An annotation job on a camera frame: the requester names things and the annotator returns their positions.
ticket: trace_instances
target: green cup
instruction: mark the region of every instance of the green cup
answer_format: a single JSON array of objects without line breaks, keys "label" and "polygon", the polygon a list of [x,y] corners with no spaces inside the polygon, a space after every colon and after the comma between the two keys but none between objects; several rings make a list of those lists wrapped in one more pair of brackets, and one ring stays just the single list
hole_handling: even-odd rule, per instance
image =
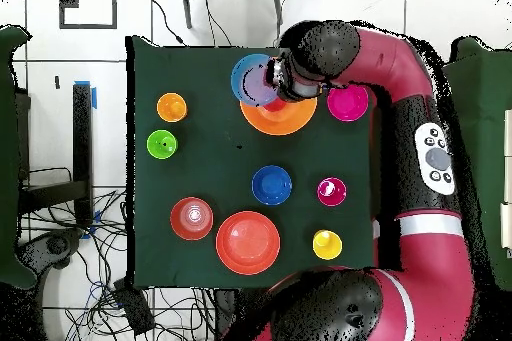
[{"label": "green cup", "polygon": [[148,137],[149,154],[156,159],[167,159],[178,149],[178,140],[169,131],[158,130]]}]

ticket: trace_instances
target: pink cup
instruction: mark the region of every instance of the pink cup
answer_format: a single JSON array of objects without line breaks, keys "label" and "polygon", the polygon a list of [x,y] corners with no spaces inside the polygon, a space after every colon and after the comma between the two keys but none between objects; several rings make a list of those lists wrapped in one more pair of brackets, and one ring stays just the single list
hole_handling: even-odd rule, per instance
[{"label": "pink cup", "polygon": [[347,88],[332,88],[327,96],[327,108],[342,122],[353,122],[363,116],[368,109],[368,93],[359,85]]},{"label": "pink cup", "polygon": [[347,196],[347,187],[338,178],[325,178],[316,190],[318,200],[326,206],[337,206]]}]

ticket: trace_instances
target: orange bowl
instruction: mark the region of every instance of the orange bowl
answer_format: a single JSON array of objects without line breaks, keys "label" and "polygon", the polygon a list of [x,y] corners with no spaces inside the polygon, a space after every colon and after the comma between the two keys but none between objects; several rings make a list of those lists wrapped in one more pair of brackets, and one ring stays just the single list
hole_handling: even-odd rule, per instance
[{"label": "orange bowl", "polygon": [[258,131],[268,135],[289,135],[302,128],[315,113],[318,99],[310,98],[298,103],[288,103],[277,111],[262,106],[253,107],[240,102],[242,113]]},{"label": "orange bowl", "polygon": [[178,122],[187,114],[187,103],[181,95],[170,92],[160,97],[156,111],[166,122]]}]

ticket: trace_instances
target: yellow cup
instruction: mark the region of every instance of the yellow cup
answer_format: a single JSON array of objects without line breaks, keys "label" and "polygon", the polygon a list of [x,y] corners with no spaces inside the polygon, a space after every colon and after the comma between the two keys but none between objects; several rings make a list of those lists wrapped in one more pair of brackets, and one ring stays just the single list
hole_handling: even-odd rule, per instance
[{"label": "yellow cup", "polygon": [[341,249],[341,238],[332,231],[323,229],[313,236],[313,251],[320,259],[335,259],[340,255]]}]

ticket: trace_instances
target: orange cup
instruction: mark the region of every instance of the orange cup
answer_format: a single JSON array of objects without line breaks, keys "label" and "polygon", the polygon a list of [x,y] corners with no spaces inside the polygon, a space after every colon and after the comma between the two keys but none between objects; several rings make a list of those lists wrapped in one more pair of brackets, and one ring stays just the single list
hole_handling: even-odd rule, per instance
[{"label": "orange cup", "polygon": [[178,122],[187,115],[187,103],[181,95],[169,92],[159,98],[156,111],[166,122]]}]

